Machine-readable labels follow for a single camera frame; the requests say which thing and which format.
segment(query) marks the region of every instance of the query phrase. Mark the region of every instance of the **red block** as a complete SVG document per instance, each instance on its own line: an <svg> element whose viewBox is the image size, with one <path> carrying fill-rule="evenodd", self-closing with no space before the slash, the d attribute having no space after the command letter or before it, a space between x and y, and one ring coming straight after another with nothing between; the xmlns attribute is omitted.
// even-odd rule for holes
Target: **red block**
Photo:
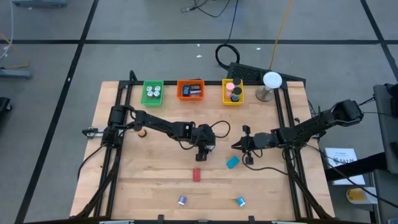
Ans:
<svg viewBox="0 0 398 224"><path fill-rule="evenodd" d="M196 168L193 170L193 181L200 182L200 169Z"/></svg>

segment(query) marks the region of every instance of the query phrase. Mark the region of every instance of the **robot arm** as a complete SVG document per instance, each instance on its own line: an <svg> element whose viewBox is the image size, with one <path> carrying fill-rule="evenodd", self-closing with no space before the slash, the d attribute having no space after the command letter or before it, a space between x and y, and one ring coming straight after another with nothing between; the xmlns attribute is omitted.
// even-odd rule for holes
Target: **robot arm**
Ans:
<svg viewBox="0 0 398 224"><path fill-rule="evenodd" d="M301 147L315 134L322 136L327 129L333 126L347 127L358 124L362 119L363 113L357 103L345 100L294 127L272 129L270 134L257 133L254 137L250 137L250 128L245 125L243 126L245 136L231 147L246 153L248 155L246 163L252 165L252 150L271 147L284 148L286 146Z"/></svg>
<svg viewBox="0 0 398 224"><path fill-rule="evenodd" d="M124 124L126 114L130 113L131 121ZM119 130L133 129L140 131L142 127L147 127L165 133L169 138L178 142L184 141L197 146L199 152L196 155L196 161L206 161L207 154L215 147L216 136L208 124L201 124L196 127L194 122L169 122L164 119L152 116L142 110L135 110L129 105L117 105L111 108L108 127L104 130L101 145L108 147L117 147L119 142Z"/></svg>

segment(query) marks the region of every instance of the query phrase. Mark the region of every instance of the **gray floor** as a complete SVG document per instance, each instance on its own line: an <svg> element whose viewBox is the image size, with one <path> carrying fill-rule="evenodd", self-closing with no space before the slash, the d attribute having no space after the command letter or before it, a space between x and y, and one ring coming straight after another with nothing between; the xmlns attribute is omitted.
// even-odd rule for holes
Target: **gray floor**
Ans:
<svg viewBox="0 0 398 224"><path fill-rule="evenodd" d="M224 14L210 18L199 11L181 14L191 0L101 0L88 39L225 39L234 1ZM398 39L396 1L367 1L385 39ZM65 9L15 8L16 39L79 39L92 0L70 0ZM232 39L274 39L288 0L240 1ZM223 1L210 1L216 13ZM9 34L9 6L0 2L0 32ZM360 1L295 1L282 39L375 40ZM85 45L26 221L67 218L76 188L76 173L86 139L81 134L93 119L101 82L127 79L133 69L140 80L202 78L220 80L226 71L214 58L217 45ZM236 44L241 63L267 68L273 45ZM389 45L395 58L398 45ZM12 99L14 110L0 130L0 223L11 223L25 194L47 133L76 45L18 45L32 59L31 80L0 80L0 96ZM221 60L234 55L220 51ZM23 62L16 51L2 66ZM279 45L273 69L307 79L314 105L371 97L375 84L395 83L380 45ZM363 107L375 111L374 104ZM382 151L378 120L367 114L359 125L333 128L321 147L353 147L359 158ZM330 186L336 216L369 222L368 213L355 209L345 187Z"/></svg>

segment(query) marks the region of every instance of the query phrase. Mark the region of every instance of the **small blue cylinder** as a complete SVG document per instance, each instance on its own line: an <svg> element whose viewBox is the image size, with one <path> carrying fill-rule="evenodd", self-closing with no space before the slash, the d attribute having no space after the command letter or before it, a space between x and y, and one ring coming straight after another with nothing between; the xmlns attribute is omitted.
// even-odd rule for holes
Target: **small blue cylinder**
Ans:
<svg viewBox="0 0 398 224"><path fill-rule="evenodd" d="M242 197L238 197L238 199L236 199L236 201L238 202L240 207L242 207L243 205L246 204L246 202L244 201L244 199Z"/></svg>
<svg viewBox="0 0 398 224"><path fill-rule="evenodd" d="M231 101L232 101L232 102L238 102L238 101L239 101L239 96L232 95Z"/></svg>
<svg viewBox="0 0 398 224"><path fill-rule="evenodd" d="M180 200L178 200L178 203L180 205L185 205L185 202L187 201L187 198L184 196L180 196Z"/></svg>

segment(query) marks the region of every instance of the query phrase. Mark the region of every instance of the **blue block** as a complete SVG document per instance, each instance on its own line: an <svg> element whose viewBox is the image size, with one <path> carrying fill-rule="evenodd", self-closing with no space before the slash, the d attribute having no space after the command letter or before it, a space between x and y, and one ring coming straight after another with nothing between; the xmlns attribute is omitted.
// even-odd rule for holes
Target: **blue block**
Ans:
<svg viewBox="0 0 398 224"><path fill-rule="evenodd" d="M228 168L230 168L230 169L232 169L232 168L234 168L236 165L238 165L239 164L239 159L236 157L236 156L234 156L234 157L232 157L232 159L230 159L227 163L226 163L226 165L228 166Z"/></svg>
<svg viewBox="0 0 398 224"><path fill-rule="evenodd" d="M182 87L182 96L189 96L191 92L190 89L191 89L190 85L184 85Z"/></svg>

